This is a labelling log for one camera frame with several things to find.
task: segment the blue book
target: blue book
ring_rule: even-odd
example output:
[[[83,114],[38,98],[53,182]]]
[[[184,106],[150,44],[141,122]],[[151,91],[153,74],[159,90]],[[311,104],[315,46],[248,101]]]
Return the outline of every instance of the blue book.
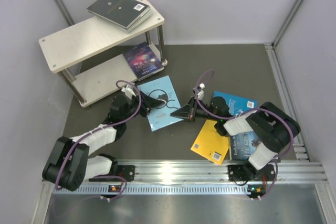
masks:
[[[124,57],[139,81],[163,69],[161,62],[146,42],[124,53]]]
[[[257,101],[236,95],[215,91],[214,97],[223,97],[229,106],[231,115],[239,115],[244,111],[257,107]],[[254,131],[230,136],[231,160],[246,160],[261,143]]]
[[[181,106],[169,76],[139,85],[138,88],[150,97],[164,101],[164,105],[152,110],[147,116],[152,131],[182,121],[170,116],[170,113]]]

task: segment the white label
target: white label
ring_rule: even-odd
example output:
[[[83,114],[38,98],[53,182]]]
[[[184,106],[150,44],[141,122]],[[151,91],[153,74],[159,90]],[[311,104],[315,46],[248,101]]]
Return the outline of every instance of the white label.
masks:
[[[144,5],[137,4],[134,9],[142,10],[144,7],[145,7]]]
[[[217,161],[219,161],[220,158],[221,158],[221,154],[215,152],[214,155],[212,156],[212,158],[215,159],[215,160],[217,160]]]
[[[248,101],[247,102],[247,107],[250,108],[250,109],[253,109],[254,108],[254,102]]]

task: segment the book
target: book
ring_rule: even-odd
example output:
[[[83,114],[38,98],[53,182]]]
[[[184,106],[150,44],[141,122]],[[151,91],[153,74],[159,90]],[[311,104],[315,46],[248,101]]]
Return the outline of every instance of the book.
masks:
[[[221,165],[229,150],[229,138],[220,136],[214,127],[215,124],[216,121],[205,121],[190,150],[216,165]]]
[[[89,12],[128,31],[134,29],[134,23],[139,25],[139,20],[148,18],[150,9],[149,5],[137,0],[97,0],[87,8]]]
[[[139,81],[164,68],[146,42],[124,53],[124,57]]]
[[[146,95],[165,102],[164,105],[152,110],[147,116],[152,131],[182,121],[182,119],[170,116],[170,113],[181,106],[169,76],[141,84],[138,88]]]
[[[248,109],[255,108],[257,101],[238,97],[236,95],[227,94],[219,91],[214,92],[214,97],[223,97],[226,104],[229,106],[231,115],[243,113]],[[261,143],[260,139],[254,131],[244,132],[235,136],[230,136],[230,158],[231,160],[246,160],[251,154],[254,153],[258,144]]]

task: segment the black book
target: black book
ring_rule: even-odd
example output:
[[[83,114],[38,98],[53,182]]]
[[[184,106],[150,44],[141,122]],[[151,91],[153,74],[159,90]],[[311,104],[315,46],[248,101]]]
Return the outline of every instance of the black book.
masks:
[[[136,0],[97,0],[87,9],[127,30],[150,11],[150,6]]]

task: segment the shelf board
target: shelf board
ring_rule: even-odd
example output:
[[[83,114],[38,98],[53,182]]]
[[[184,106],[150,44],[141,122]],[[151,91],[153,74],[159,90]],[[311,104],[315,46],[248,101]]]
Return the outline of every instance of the shelf board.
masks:
[[[41,38],[39,44],[50,70],[58,73],[164,23],[164,18],[147,0],[138,1],[150,5],[152,15],[130,33],[95,16]]]
[[[150,48],[160,60],[160,51],[153,44],[150,44]],[[115,85],[118,80],[129,82],[138,80],[123,54],[76,75],[73,85],[86,100],[85,103],[81,103],[85,108],[118,91]]]

